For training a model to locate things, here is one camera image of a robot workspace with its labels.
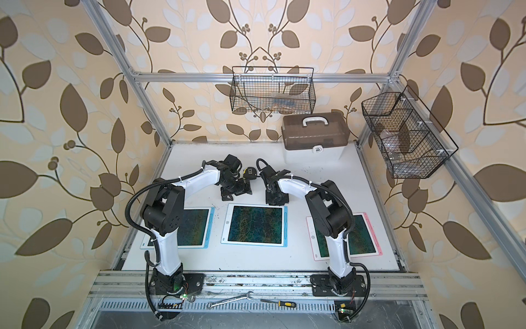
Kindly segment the blue writing tablet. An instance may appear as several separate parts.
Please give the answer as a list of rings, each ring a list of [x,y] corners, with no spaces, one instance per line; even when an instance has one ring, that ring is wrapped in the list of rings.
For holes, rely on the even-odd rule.
[[[186,208],[178,229],[178,248],[206,249],[210,243],[214,215],[214,207]]]
[[[288,246],[288,207],[229,204],[221,243],[286,248]]]

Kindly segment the pink writing tablet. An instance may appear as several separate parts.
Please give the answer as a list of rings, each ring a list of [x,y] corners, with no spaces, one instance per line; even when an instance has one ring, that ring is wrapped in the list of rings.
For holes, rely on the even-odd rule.
[[[370,219],[365,212],[354,214],[356,220],[355,229],[349,234],[349,256],[352,258],[382,256],[383,252],[378,238],[372,229]],[[306,218],[312,253],[315,261],[329,260],[330,253],[325,236],[316,228],[311,217]]]

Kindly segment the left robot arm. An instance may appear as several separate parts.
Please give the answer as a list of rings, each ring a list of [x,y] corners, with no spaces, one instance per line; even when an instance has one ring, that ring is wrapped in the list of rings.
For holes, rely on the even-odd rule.
[[[153,268],[153,279],[176,291],[183,286],[184,267],[178,253],[178,229],[184,219],[185,201],[208,186],[219,186],[221,199],[252,194],[250,182],[241,174],[241,161],[229,154],[224,160],[202,162],[200,169],[188,175],[165,180],[158,178],[135,193],[124,210],[127,223],[149,236],[156,260],[145,252],[145,261]]]

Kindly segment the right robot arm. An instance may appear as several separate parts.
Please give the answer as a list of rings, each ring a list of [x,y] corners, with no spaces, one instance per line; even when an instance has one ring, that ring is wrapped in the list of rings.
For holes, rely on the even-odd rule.
[[[366,267],[351,262],[349,233],[355,228],[356,220],[336,183],[328,180],[317,184],[289,170],[275,171],[262,158],[256,160],[256,168],[266,188],[268,205],[283,206],[291,195],[305,200],[315,228],[326,239],[330,254],[329,287],[338,296],[348,294],[358,278],[356,268]]]

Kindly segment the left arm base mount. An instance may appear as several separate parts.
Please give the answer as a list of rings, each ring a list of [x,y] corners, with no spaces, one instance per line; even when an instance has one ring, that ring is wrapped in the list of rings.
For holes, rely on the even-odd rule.
[[[205,274],[183,273],[166,276],[157,271],[153,272],[147,290],[152,295],[182,296],[183,294],[199,295],[204,287]]]

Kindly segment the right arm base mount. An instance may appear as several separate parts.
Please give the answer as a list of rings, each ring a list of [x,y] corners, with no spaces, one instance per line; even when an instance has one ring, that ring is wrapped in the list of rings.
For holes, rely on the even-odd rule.
[[[368,291],[364,276],[353,273],[343,278],[333,274],[313,274],[310,283],[315,297],[364,297]]]

